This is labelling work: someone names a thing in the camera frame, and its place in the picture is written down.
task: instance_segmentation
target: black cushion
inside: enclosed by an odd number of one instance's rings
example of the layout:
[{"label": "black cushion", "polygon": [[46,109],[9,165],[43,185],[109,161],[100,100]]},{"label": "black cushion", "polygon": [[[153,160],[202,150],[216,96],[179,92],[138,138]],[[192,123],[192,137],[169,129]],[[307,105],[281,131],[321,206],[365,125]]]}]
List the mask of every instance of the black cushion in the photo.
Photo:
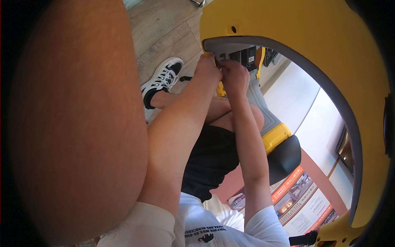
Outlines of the black cushion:
[{"label": "black cushion", "polygon": [[267,156],[270,185],[289,176],[300,165],[301,159],[300,143],[295,135],[280,143]]}]

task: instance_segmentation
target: shoelace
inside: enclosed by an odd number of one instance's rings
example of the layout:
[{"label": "shoelace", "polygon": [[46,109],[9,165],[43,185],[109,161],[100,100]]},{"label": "shoelace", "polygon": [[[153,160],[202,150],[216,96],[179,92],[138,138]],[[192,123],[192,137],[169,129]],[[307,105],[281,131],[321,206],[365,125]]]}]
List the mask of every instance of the shoelace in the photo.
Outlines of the shoelace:
[{"label": "shoelace", "polygon": [[167,85],[168,89],[170,89],[172,86],[174,86],[174,84],[176,84],[179,77],[178,77],[178,75],[173,77],[173,75],[170,73],[170,71],[166,68],[164,68],[164,70],[161,72],[161,74],[163,74],[163,73],[165,73],[165,76],[159,75],[159,76],[155,76],[155,77],[158,80],[160,80],[161,82],[163,82],[165,85]]}]

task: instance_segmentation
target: black and white sneaker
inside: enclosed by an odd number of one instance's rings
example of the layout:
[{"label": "black and white sneaker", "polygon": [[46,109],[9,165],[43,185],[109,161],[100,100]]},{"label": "black and white sneaker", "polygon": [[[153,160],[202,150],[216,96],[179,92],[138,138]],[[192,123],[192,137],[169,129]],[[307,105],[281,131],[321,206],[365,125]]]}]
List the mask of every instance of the black and white sneaker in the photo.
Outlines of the black and white sneaker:
[{"label": "black and white sneaker", "polygon": [[178,73],[183,65],[184,62],[179,57],[168,58],[158,65],[151,79],[141,86],[145,108],[154,109],[150,104],[152,97],[161,90],[169,92],[178,81]]}]

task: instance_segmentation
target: black shorts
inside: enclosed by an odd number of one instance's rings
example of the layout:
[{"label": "black shorts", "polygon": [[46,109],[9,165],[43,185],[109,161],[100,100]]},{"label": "black shorts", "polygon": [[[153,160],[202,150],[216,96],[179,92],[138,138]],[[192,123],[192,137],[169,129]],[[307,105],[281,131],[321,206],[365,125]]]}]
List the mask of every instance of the black shorts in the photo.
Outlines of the black shorts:
[{"label": "black shorts", "polygon": [[204,125],[185,167],[181,192],[211,199],[224,177],[239,165],[235,133],[221,127]]}]

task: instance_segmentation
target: white t-shirt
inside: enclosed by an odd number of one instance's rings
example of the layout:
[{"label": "white t-shirt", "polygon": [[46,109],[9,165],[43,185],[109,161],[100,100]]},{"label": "white t-shirt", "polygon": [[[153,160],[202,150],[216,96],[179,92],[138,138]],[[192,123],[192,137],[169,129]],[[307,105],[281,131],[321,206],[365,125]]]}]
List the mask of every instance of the white t-shirt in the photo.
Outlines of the white t-shirt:
[{"label": "white t-shirt", "polygon": [[220,224],[197,197],[181,193],[176,219],[160,207],[137,202],[118,230],[98,246],[289,247],[290,243],[273,206],[256,213],[241,232]]}]

